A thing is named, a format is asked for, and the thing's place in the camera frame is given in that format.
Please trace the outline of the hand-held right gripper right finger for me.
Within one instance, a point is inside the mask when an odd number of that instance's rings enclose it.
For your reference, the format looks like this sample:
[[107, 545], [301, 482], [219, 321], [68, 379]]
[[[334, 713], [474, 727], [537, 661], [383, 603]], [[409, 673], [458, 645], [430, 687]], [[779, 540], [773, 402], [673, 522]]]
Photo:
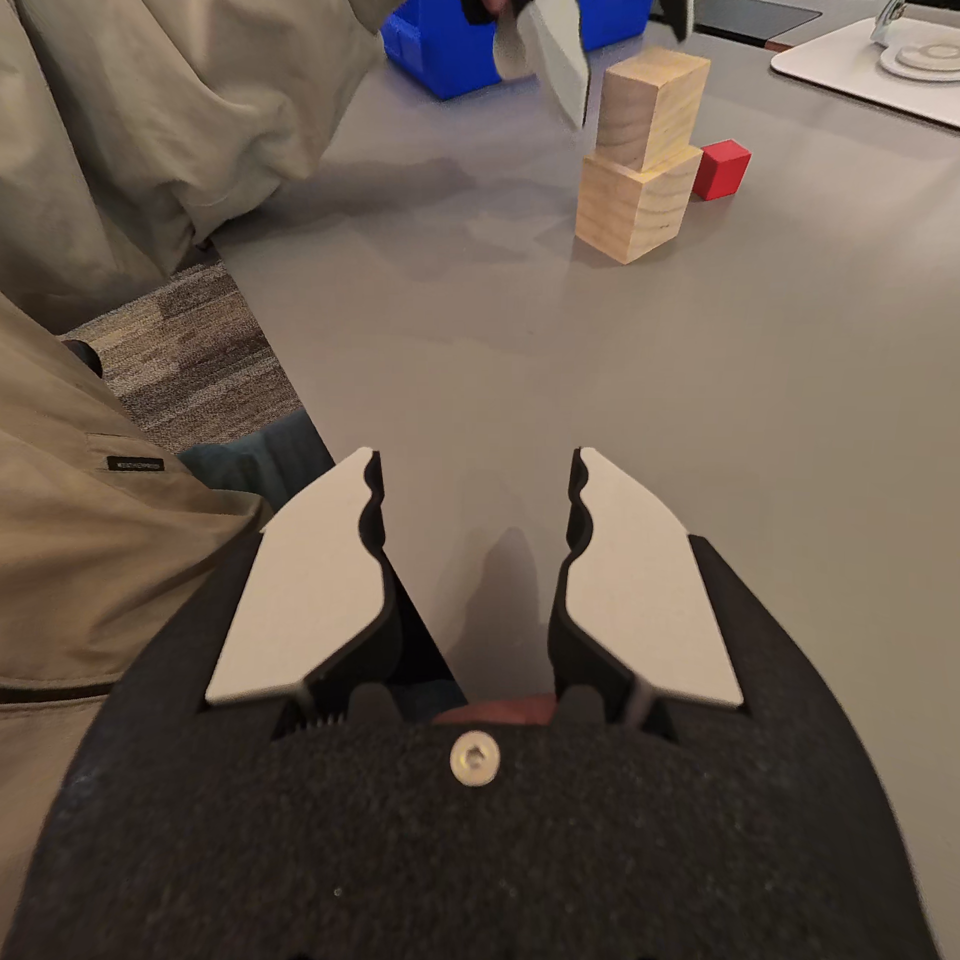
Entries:
[[589, 446], [573, 452], [568, 499], [548, 623], [557, 701], [590, 688], [606, 715], [649, 715], [661, 699], [743, 707], [684, 524]]

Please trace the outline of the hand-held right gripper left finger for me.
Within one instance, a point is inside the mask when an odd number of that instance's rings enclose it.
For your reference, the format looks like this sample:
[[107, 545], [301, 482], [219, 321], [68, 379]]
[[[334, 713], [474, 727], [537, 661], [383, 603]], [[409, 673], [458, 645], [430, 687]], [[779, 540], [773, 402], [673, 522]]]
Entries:
[[397, 588], [384, 551], [380, 455], [360, 447], [265, 527], [205, 691], [210, 707], [282, 698], [343, 713], [402, 657]]

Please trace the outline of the medium wooden cube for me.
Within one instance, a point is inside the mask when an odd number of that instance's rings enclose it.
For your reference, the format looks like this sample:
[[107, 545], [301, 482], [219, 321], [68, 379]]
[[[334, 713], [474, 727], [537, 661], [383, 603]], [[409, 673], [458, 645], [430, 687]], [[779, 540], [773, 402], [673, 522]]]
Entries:
[[606, 69], [594, 151], [647, 171], [686, 149], [711, 69], [708, 58], [646, 46]]

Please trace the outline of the red wooden cube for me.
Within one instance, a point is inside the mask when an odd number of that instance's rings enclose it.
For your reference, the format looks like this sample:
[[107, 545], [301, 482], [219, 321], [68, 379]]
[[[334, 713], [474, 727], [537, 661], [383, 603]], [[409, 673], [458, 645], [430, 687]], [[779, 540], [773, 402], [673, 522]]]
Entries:
[[702, 147], [692, 193], [705, 202], [736, 194], [751, 158], [751, 151], [733, 139]]

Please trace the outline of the large wooden cube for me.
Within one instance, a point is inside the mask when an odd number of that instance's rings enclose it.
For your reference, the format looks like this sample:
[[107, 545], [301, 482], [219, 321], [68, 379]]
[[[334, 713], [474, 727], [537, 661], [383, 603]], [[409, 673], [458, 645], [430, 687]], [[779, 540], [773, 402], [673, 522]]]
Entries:
[[702, 153], [688, 145], [644, 171], [588, 154], [582, 161], [576, 237], [621, 265], [671, 241], [681, 229]]

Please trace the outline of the person's trouser leg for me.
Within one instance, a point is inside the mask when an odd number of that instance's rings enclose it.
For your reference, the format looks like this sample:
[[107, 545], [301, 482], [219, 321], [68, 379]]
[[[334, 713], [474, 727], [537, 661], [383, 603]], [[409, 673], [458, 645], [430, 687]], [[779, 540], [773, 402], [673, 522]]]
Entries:
[[333, 467], [298, 409], [176, 455], [2, 296], [1, 930], [106, 696], [242, 536]]

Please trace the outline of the white folding stand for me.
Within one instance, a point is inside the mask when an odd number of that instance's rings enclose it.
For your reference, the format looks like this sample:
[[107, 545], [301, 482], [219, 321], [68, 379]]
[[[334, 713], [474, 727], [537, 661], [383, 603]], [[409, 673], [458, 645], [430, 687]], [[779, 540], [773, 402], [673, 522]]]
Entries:
[[776, 53], [774, 74], [959, 130], [959, 13], [907, 3], [875, 39], [875, 14]]

